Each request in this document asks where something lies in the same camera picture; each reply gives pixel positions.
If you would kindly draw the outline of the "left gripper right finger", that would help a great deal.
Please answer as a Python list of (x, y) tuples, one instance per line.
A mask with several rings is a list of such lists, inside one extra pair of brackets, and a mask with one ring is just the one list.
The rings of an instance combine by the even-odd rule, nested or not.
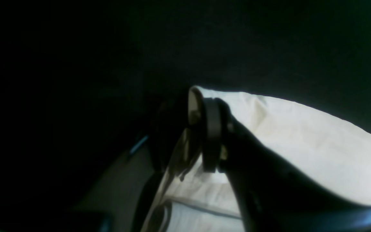
[(263, 145), (219, 98), (202, 100), (202, 162), (227, 176), (247, 232), (371, 232), (371, 206), (329, 191)]

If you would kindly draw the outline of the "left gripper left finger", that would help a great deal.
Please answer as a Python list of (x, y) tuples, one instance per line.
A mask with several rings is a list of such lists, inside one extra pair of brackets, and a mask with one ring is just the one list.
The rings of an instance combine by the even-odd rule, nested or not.
[(187, 125), (186, 93), (128, 129), (102, 160), (76, 205), (77, 232), (140, 232)]

